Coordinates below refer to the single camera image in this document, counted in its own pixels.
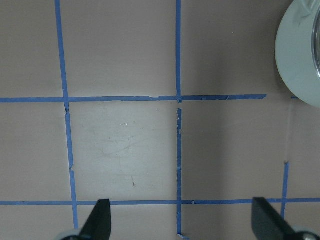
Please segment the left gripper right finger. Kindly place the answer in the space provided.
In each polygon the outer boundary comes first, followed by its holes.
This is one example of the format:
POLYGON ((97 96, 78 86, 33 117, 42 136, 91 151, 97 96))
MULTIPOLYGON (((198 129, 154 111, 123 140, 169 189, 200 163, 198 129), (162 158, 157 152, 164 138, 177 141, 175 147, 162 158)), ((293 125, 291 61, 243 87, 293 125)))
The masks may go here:
POLYGON ((257 240, 289 240, 296 234, 263 197, 252 199, 251 229, 257 240))

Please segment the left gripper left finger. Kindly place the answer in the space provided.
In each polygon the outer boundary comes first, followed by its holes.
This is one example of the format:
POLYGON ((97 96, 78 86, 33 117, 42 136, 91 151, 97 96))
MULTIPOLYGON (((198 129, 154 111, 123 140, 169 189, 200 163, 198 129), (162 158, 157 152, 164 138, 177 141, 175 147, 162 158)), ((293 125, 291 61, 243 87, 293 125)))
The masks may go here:
POLYGON ((79 233, 80 240, 109 240, 112 232, 109 199, 100 199, 79 233))

